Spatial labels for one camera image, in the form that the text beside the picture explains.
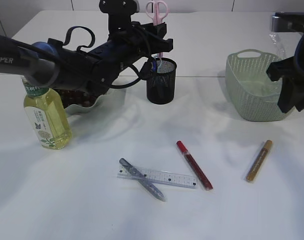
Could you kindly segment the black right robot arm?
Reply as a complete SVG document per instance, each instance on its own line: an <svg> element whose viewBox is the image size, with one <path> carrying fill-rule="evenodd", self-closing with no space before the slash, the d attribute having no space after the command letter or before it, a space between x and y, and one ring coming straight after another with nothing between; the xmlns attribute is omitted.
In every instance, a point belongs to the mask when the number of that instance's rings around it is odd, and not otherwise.
<svg viewBox="0 0 304 240"><path fill-rule="evenodd" d="M301 37L295 54L287 59L272 62L266 71L273 82L282 81L278 107L283 113L292 108L304 110L304 34Z"/></svg>

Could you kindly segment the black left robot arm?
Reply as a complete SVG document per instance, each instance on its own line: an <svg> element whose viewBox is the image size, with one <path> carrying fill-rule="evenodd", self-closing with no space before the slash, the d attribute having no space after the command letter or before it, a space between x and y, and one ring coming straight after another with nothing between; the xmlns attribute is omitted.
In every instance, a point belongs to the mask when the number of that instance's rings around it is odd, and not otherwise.
<svg viewBox="0 0 304 240"><path fill-rule="evenodd" d="M165 39L165 23L109 23L108 30L108 40L102 45L94 46L92 40L72 51L66 48L71 28L64 41L49 38L34 44L0 35L0 73L24 76L34 87L103 95L117 88L114 81L122 71L133 69L144 57L147 62L135 70L137 81L151 79L157 72L153 55L173 49L173 40Z"/></svg>

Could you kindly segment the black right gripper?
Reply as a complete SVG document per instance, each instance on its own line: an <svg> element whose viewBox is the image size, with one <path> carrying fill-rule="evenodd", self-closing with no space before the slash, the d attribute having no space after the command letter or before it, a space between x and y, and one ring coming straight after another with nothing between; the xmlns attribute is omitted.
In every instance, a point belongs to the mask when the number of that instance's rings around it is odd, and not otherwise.
<svg viewBox="0 0 304 240"><path fill-rule="evenodd" d="M271 63L267 74L273 82L283 78L278 100L283 113L294 107L299 112L304 110L304 37L300 39L294 56Z"/></svg>

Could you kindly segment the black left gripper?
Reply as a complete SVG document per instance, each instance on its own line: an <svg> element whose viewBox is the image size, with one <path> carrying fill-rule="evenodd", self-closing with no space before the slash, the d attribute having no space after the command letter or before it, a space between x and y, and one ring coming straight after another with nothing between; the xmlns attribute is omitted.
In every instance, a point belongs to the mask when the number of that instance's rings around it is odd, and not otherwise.
<svg viewBox="0 0 304 240"><path fill-rule="evenodd" d="M167 25L161 23L140 24L133 21L128 29L120 29L109 34L109 58L117 62L132 64L141 57L173 50L173 39L164 39Z"/></svg>

